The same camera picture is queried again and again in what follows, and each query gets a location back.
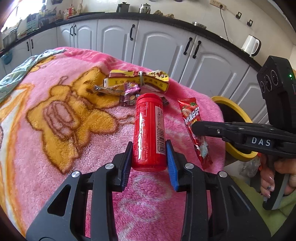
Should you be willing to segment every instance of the window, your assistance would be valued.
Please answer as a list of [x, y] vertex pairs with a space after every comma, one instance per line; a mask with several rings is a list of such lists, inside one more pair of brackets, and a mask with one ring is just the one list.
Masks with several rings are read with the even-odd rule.
[[17, 24], [20, 19], [26, 19], [29, 14], [38, 13], [44, 3], [42, 0], [22, 0], [6, 19], [1, 32]]

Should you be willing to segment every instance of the black countertop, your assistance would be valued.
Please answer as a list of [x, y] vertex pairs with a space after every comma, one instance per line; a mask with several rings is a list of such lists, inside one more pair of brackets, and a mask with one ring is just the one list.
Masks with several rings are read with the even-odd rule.
[[[203, 29], [198, 26], [194, 26], [191, 23], [184, 22], [178, 19], [172, 19], [168, 17], [161, 17], [154, 14], [144, 14], [144, 13], [136, 13], [136, 12], [129, 12], [129, 13], [118, 13], [118, 12], [109, 12], [109, 13], [97, 13], [97, 14], [89, 14], [84, 16], [78, 16], [75, 18], [71, 18], [65, 21], [61, 21], [58, 23], [51, 23], [48, 24], [40, 29], [35, 30], [34, 32], [28, 34], [27, 36], [17, 40], [13, 45], [10, 46], [10, 48], [13, 48], [17, 44], [27, 40], [28, 38], [43, 32], [45, 30], [48, 30], [50, 28], [54, 28], [57, 26], [61, 26], [68, 23], [74, 23], [79, 22], [83, 20], [90, 20], [90, 19], [130, 19], [130, 20], [146, 20], [151, 22], [157, 22], [162, 24], [167, 24], [170, 26], [174, 26], [177, 28], [181, 28], [184, 30], [187, 30], [189, 32], [195, 33], [201, 37], [207, 38], [208, 40], [213, 41], [214, 43], [224, 47], [225, 49], [229, 50], [233, 54], [240, 57], [242, 60], [244, 60], [246, 63], [248, 63], [252, 68], [254, 68], [256, 71], [259, 71], [261, 69], [261, 65], [258, 64], [254, 59], [252, 59], [247, 53], [242, 51], [240, 48], [235, 46], [234, 44], [228, 42], [227, 40], [221, 38], [220, 36], [216, 35], [215, 33], [212, 33], [206, 29]], [[2, 52], [0, 52], [0, 57], [3, 56], [9, 49], [4, 49]]]

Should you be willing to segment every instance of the red snack wrapper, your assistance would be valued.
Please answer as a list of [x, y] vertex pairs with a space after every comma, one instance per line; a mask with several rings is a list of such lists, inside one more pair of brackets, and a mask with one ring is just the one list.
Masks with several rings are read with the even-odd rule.
[[190, 138], [194, 144], [194, 149], [198, 159], [202, 164], [202, 168], [207, 169], [213, 162], [207, 149], [208, 145], [204, 136], [196, 136], [192, 132], [192, 124], [201, 121], [199, 107], [195, 98], [178, 100], [182, 117]]

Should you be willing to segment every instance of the silver screw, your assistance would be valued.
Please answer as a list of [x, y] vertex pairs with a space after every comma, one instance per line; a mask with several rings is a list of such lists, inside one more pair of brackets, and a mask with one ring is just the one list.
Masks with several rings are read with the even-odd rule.
[[225, 171], [219, 172], [220, 177], [227, 177], [227, 173]]
[[192, 169], [192, 168], [194, 168], [194, 165], [193, 165], [192, 163], [186, 163], [186, 164], [185, 164], [185, 167], [186, 167], [187, 169]]
[[72, 172], [71, 174], [72, 177], [79, 177], [79, 175], [80, 175], [79, 171]]
[[105, 165], [105, 168], [106, 168], [106, 169], [112, 169], [112, 168], [114, 168], [114, 164], [113, 164], [113, 163], [107, 163], [107, 164]]

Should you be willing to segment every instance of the black power cord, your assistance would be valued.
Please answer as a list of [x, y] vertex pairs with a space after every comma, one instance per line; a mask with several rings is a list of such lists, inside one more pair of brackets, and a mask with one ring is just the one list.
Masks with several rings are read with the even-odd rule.
[[230, 42], [230, 41], [229, 41], [229, 38], [228, 38], [228, 35], [227, 35], [227, 32], [226, 32], [225, 21], [224, 21], [223, 16], [222, 16], [222, 7], [223, 7], [223, 5], [221, 4], [221, 5], [220, 5], [220, 14], [221, 14], [221, 18], [222, 18], [223, 23], [224, 23], [224, 29], [225, 29], [225, 33], [226, 33], [227, 40], [228, 40], [228, 42]]

